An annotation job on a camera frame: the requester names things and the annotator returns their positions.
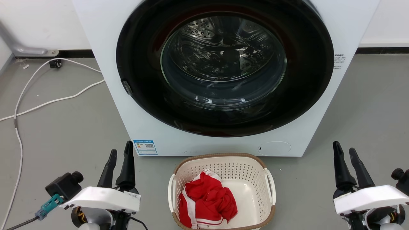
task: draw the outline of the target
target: black cable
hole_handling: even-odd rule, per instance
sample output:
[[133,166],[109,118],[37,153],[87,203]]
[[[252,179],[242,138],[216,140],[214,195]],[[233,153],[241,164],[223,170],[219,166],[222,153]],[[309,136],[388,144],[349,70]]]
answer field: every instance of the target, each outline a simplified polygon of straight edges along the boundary
[[142,221],[140,221],[140,220],[138,220],[138,219],[136,219],[136,218],[134,218],[134,217],[130,217],[132,220],[134,220],[134,221],[136,221],[136,222],[139,222],[139,223],[141,223],[144,227],[145,227],[145,229],[146,230],[148,230],[148,228],[146,227],[146,225],[142,222]]
[[31,222],[33,222],[33,221],[36,221],[36,220],[38,220],[39,218],[40,218],[39,216],[36,216],[36,217],[34,217],[33,219],[31,219],[31,220],[28,220],[28,221],[26,221],[26,222],[23,222],[23,223],[21,223],[21,224],[18,224],[18,225],[16,225],[16,226],[11,227],[11,228],[8,228],[8,229],[6,229],[6,230],[14,230],[14,229],[17,229],[17,228],[22,227],[22,226],[24,226],[24,225],[26,225],[26,224],[29,224],[29,223],[31,223]]

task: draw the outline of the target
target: perforated basket wall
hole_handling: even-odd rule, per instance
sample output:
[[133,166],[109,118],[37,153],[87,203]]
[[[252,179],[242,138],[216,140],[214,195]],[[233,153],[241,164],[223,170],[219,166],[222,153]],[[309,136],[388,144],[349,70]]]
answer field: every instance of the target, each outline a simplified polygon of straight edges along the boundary
[[264,163],[256,156],[246,153],[222,153],[209,154],[187,158],[178,165],[174,171],[176,191],[175,212],[173,217],[175,222],[182,228],[190,230],[179,221],[179,194],[184,189],[186,183],[190,182],[205,169],[217,173],[221,179],[242,179],[250,183],[256,191],[257,200],[255,205],[259,208],[259,220],[257,225],[242,228],[231,228],[230,230],[250,230],[259,229],[271,221],[275,212],[275,205],[269,200],[267,182],[265,180]]

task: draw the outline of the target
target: basket handle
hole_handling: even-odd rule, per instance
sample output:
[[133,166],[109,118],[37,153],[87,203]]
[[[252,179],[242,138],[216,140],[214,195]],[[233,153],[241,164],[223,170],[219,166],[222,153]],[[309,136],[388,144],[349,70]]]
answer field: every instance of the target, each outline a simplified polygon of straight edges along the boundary
[[276,186],[274,184],[273,176],[271,175],[270,171],[267,168],[264,169],[264,172],[265,172],[264,174],[265,182],[267,183],[268,197],[270,198],[271,205],[275,205],[276,204]]
[[176,193],[176,186],[175,186],[175,174],[173,174],[169,180],[169,185],[168,185],[168,202],[169,202],[169,209],[171,212],[174,212],[176,209],[176,203],[175,199],[172,199],[172,190],[173,190],[173,196],[175,196]]

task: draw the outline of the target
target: laundry basket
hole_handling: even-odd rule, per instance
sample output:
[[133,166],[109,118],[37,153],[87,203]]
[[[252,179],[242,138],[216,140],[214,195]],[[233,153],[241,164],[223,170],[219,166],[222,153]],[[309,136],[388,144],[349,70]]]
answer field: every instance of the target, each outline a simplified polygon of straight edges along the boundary
[[222,179],[237,204],[237,215],[229,223],[229,230],[260,229],[274,216],[276,190],[270,171],[256,156],[246,153],[221,153],[194,156],[182,161],[169,180],[169,208],[177,225],[190,230],[179,221],[179,194],[186,183],[203,170],[209,169]]

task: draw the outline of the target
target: red clothing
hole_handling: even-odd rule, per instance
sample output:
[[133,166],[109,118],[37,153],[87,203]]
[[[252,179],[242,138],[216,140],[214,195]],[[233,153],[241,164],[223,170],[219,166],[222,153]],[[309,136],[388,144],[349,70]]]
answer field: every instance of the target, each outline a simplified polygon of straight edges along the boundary
[[187,183],[179,195],[179,220],[189,228],[212,228],[228,222],[237,214],[236,201],[229,188],[223,187],[221,178],[204,170]]

